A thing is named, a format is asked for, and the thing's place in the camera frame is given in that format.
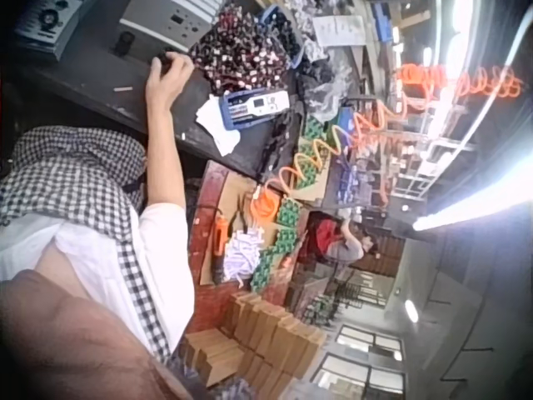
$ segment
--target electronic device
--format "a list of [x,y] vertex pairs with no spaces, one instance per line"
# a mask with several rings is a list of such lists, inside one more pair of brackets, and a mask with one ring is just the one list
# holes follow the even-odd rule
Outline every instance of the electronic device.
[[220,97],[222,121],[227,130],[248,128],[273,119],[291,106],[286,90],[259,88]]
[[131,0],[120,19],[115,53],[150,61],[188,53],[217,21],[224,0]]
[[74,29],[96,0],[34,0],[20,17],[16,45],[59,60]]

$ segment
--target white shirt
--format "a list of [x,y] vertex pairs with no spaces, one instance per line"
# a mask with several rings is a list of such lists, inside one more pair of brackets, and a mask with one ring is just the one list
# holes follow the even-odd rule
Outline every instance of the white shirt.
[[[161,203],[147,207],[140,218],[133,208],[130,213],[133,248],[172,352],[194,310],[185,211]],[[89,227],[40,214],[13,220],[0,228],[0,280],[35,269],[52,240],[91,298],[118,315],[151,351],[122,277],[115,240]]]

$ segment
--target window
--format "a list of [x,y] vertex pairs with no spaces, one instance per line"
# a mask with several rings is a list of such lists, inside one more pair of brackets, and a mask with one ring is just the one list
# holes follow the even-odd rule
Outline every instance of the window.
[[393,337],[386,337],[377,333],[366,332],[355,327],[343,325],[336,338],[336,342],[366,353],[371,348],[375,348],[378,351],[385,350],[385,354],[390,354],[395,360],[403,360],[401,342]]
[[328,353],[315,373],[312,382],[344,398],[363,399],[370,390],[378,393],[396,393],[402,398],[403,375],[353,362]]

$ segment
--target wire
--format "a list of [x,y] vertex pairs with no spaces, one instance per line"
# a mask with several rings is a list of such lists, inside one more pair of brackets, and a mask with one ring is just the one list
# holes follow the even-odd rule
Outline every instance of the wire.
[[[512,69],[505,66],[502,70],[499,67],[493,67],[491,69],[492,78],[489,79],[488,73],[485,68],[480,67],[476,70],[473,79],[464,73],[459,79],[456,80],[457,97],[463,97],[468,94],[482,93],[485,95],[492,95],[497,90],[497,97],[500,98],[516,98],[521,94],[522,81],[515,77]],[[501,74],[504,73],[505,77],[500,85]],[[413,108],[417,111],[425,111],[430,106],[430,101],[433,100],[433,90],[435,88],[442,89],[448,88],[452,81],[446,76],[446,68],[444,66],[423,67],[416,64],[403,65],[396,72],[396,79],[402,80],[403,85],[406,86],[421,86],[424,91],[424,99],[421,103],[419,99],[411,99],[403,92],[401,95],[401,113],[397,114],[389,110],[383,101],[376,100],[376,112],[377,112],[377,124],[374,124],[371,120],[364,117],[359,112],[354,112],[354,125],[355,134],[352,136],[338,125],[331,127],[331,135],[335,142],[335,147],[331,147],[321,139],[314,139],[312,141],[311,148],[315,153],[315,157],[307,156],[301,152],[297,152],[293,159],[294,167],[282,167],[277,177],[268,179],[260,192],[256,192],[250,203],[250,210],[252,215],[261,223],[268,223],[273,221],[276,216],[277,209],[279,208],[279,196],[269,188],[274,183],[277,183],[281,190],[287,195],[291,196],[292,187],[289,183],[290,180],[286,180],[287,174],[289,177],[295,176],[296,178],[305,179],[305,175],[301,170],[301,161],[307,161],[314,165],[317,169],[322,169],[323,161],[319,147],[324,147],[331,154],[340,156],[343,149],[341,148],[340,136],[348,138],[348,142],[351,143],[349,148],[364,147],[368,144],[385,143],[382,139],[389,140],[402,140],[403,137],[391,138],[384,137],[380,131],[386,130],[387,124],[390,120],[402,121],[406,119],[408,108]],[[380,182],[380,198],[383,203],[383,207],[386,207],[389,203],[389,199],[386,193],[385,179]]]

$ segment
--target woman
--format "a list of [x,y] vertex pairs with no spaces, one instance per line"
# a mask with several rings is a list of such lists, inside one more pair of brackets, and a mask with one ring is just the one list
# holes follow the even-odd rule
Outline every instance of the woman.
[[188,397],[160,364],[194,308],[170,112],[193,65],[167,56],[168,73],[154,58],[147,81],[140,217],[141,191],[122,188],[143,174],[145,152],[117,132],[33,129],[0,184],[2,345],[44,398]]

